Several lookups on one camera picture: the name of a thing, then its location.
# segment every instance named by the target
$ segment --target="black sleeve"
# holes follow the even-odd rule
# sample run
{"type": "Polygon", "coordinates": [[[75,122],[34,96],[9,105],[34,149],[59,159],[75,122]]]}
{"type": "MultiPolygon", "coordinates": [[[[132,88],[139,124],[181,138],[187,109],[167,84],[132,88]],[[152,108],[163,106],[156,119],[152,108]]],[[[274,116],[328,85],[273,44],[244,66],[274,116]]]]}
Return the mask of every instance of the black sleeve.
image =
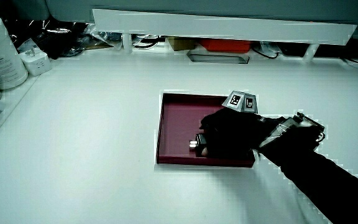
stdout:
{"type": "Polygon", "coordinates": [[[358,223],[358,178],[313,151],[281,165],[290,179],[333,223],[358,223]]]}

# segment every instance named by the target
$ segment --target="red box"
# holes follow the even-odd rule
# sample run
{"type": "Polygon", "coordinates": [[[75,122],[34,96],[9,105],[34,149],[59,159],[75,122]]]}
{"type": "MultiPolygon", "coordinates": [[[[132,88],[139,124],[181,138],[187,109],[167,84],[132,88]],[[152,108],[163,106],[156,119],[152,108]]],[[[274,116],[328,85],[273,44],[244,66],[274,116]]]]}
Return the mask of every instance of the red box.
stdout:
{"type": "Polygon", "coordinates": [[[223,108],[226,96],[164,93],[157,143],[158,164],[252,167],[253,153],[241,159],[197,157],[189,149],[189,140],[198,133],[201,120],[223,108]]]}
{"type": "Polygon", "coordinates": [[[251,41],[248,40],[223,40],[223,39],[200,39],[198,42],[211,52],[247,53],[251,41]]]}

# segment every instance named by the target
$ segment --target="white panel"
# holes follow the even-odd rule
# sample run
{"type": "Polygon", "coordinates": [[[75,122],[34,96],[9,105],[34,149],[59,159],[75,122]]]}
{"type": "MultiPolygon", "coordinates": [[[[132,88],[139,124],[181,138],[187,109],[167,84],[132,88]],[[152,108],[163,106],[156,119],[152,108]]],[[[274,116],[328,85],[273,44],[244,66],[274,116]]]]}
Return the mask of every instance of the white panel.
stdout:
{"type": "Polygon", "coordinates": [[[356,25],[93,9],[97,28],[130,34],[346,45],[356,25]]]}

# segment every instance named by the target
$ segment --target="orange box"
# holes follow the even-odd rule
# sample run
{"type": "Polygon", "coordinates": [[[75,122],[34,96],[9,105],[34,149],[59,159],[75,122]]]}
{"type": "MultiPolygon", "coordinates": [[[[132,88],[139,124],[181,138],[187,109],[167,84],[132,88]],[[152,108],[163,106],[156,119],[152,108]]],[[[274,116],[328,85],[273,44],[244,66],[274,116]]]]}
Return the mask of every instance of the orange box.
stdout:
{"type": "Polygon", "coordinates": [[[211,52],[247,53],[250,49],[249,40],[199,39],[198,42],[211,52]]]}

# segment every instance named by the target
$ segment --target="small metal object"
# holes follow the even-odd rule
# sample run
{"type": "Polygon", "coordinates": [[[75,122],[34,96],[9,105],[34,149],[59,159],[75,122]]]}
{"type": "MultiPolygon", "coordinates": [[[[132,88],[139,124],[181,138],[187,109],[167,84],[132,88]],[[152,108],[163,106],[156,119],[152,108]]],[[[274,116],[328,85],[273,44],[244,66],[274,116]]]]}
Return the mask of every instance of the small metal object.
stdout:
{"type": "Polygon", "coordinates": [[[203,149],[204,147],[206,147],[206,140],[204,134],[196,134],[196,139],[190,140],[189,147],[191,150],[195,150],[197,148],[203,149]]]}

